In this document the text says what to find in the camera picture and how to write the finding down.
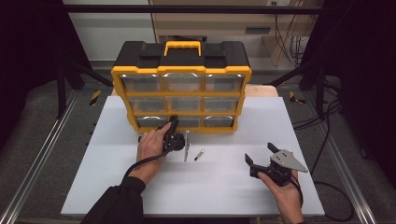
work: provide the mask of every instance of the wall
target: wall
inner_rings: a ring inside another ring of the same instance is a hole
[[[66,5],[148,5],[148,0],[64,0]],[[145,14],[69,13],[90,61],[116,61],[126,40],[155,43],[151,16]]]

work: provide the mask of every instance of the gray floor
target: gray floor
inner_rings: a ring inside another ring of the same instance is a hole
[[[222,39],[238,40],[240,37],[227,37]],[[209,38],[217,42],[220,39]],[[280,67],[270,65],[268,54],[259,37],[244,39],[249,60],[254,62],[253,78],[251,84],[262,84],[286,74],[293,68],[293,64],[283,63]],[[105,77],[109,77],[106,66],[97,70]],[[19,213],[20,223],[49,223],[71,220],[62,217],[65,194],[73,183],[74,176],[82,160],[87,144],[90,142],[94,124],[98,120],[106,97],[111,89],[84,77],[87,85],[80,92],[76,105],[66,122],[57,143],[53,147],[41,174],[35,182],[32,191],[26,199]],[[306,100],[307,95],[313,92],[300,92],[296,83],[299,78],[288,81],[277,87],[278,93],[284,98],[285,105],[290,114],[291,122],[312,118],[315,114],[308,104],[299,104],[290,101],[290,91],[297,99]],[[329,77],[337,85],[338,80]],[[96,90],[102,93],[96,105],[89,105],[92,95]],[[326,91],[325,100],[331,102],[336,97]],[[4,212],[8,203],[25,175],[29,171],[35,156],[44,141],[57,114],[56,85],[50,82],[31,91],[28,95],[25,110],[20,122],[15,128],[6,146],[0,152],[0,211]],[[345,157],[347,166],[356,178],[356,181],[370,206],[377,223],[396,223],[396,192],[382,174],[375,161],[366,160],[361,156],[360,145],[354,133],[350,130],[346,118],[342,113],[330,116],[331,135],[336,145]],[[323,141],[323,134],[317,126],[296,131],[301,149],[304,153],[308,167],[311,168],[318,150]],[[340,175],[332,162],[332,158],[325,147],[318,166],[313,174],[315,181],[323,181],[339,189],[345,190]],[[325,212],[331,217],[345,218],[350,213],[347,200],[337,191],[322,185],[317,185],[318,194]],[[311,222],[336,223],[327,217],[310,217]],[[278,223],[275,217],[262,219],[262,223]],[[361,223],[354,215],[348,223]]]

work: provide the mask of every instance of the black and yellow storage box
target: black and yellow storage box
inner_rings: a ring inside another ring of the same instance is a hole
[[[231,133],[237,129],[251,69],[239,41],[127,41],[111,74],[137,132],[156,129],[178,115],[179,132]]]

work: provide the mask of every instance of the human hand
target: human hand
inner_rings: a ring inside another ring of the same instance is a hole
[[[151,130],[144,133],[137,146],[136,162],[143,159],[158,156],[163,153],[163,136],[171,127],[171,122],[168,122],[160,130]],[[165,156],[158,160],[148,161],[133,169],[128,176],[134,176],[141,179],[147,185],[152,177],[154,177],[160,170],[161,165],[165,160]]]
[[[298,172],[292,170],[291,174],[298,180]],[[277,209],[285,223],[301,223],[304,221],[301,212],[300,193],[291,183],[284,187],[278,186],[268,175],[258,173],[259,178],[274,195]]]

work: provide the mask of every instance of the white table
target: white table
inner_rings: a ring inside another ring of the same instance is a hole
[[[138,133],[126,118],[120,97],[109,96],[92,140],[62,209],[83,216],[109,186],[118,185],[135,162]],[[247,153],[256,164],[268,165],[271,142],[292,151],[306,167],[280,97],[247,97],[235,133],[190,133],[190,153],[167,155],[160,172],[143,191],[147,217],[257,217],[278,214],[269,189],[249,176]],[[202,149],[205,154],[194,158]],[[324,215],[311,175],[299,173],[303,213]]]

